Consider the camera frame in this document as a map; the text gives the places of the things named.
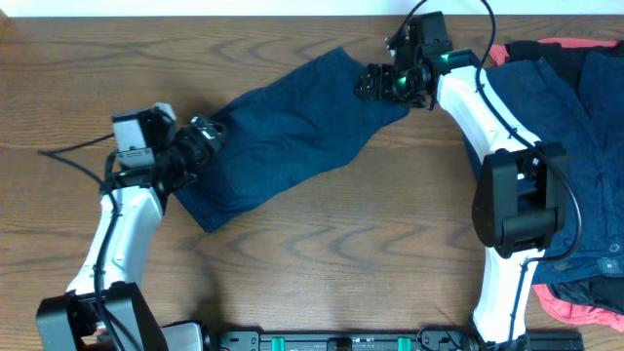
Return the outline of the dark blue shorts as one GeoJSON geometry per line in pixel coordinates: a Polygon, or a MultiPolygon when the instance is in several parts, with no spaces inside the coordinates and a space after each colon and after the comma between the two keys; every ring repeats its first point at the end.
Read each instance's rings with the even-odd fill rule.
{"type": "Polygon", "coordinates": [[[206,232],[320,173],[350,163],[406,107],[362,101],[364,66],[337,48],[216,112],[225,143],[176,197],[206,232]]]}

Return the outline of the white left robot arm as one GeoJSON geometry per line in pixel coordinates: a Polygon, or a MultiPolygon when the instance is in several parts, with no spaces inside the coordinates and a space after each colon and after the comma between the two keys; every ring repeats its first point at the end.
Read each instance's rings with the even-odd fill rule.
{"type": "Polygon", "coordinates": [[[152,237],[170,194],[197,180],[224,144],[225,128],[198,115],[181,129],[158,108],[112,119],[117,149],[98,183],[101,215],[89,253],[66,293],[41,301],[36,324],[47,350],[86,350],[104,329],[106,350],[201,350],[197,322],[161,327],[141,291],[152,237]]]}

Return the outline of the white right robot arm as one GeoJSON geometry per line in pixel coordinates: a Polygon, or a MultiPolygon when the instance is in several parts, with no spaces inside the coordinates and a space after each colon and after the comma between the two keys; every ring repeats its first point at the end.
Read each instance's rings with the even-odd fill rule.
{"type": "Polygon", "coordinates": [[[576,201],[558,142],[544,143],[496,94],[470,50],[410,67],[370,64],[354,88],[363,101],[415,108],[439,104],[459,126],[478,169],[472,222],[485,247],[484,277],[460,350],[581,350],[578,332],[528,331],[525,312],[537,265],[576,201]]]}

